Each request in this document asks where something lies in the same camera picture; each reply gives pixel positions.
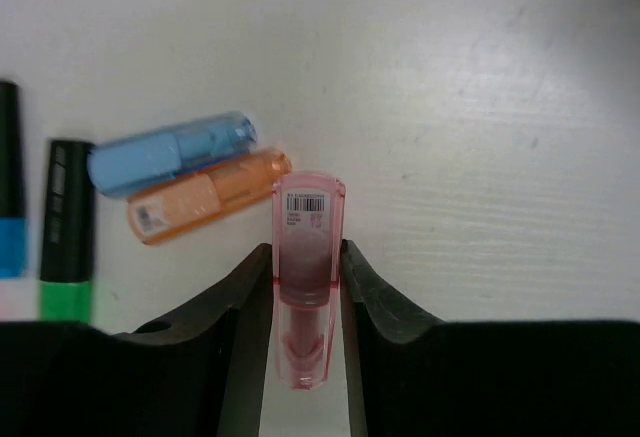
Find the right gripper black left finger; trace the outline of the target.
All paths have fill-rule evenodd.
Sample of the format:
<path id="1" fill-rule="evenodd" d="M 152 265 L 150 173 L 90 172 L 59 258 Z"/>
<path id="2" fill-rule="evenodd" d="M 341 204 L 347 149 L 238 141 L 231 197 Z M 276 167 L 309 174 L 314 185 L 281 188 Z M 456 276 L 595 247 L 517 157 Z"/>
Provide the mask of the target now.
<path id="1" fill-rule="evenodd" d="M 117 338 L 125 397 L 120 436 L 256 436 L 272 324 L 271 247 Z"/>

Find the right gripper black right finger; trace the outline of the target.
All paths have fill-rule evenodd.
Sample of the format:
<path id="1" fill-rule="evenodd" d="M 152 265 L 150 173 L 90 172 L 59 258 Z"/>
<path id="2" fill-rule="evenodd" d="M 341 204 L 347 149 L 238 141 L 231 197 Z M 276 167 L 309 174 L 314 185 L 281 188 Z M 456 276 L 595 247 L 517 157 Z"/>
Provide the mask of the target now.
<path id="1" fill-rule="evenodd" d="M 442 320 L 384 280 L 352 240 L 340 249 L 340 304 L 352 436 L 431 436 L 439 399 L 437 346 Z"/>

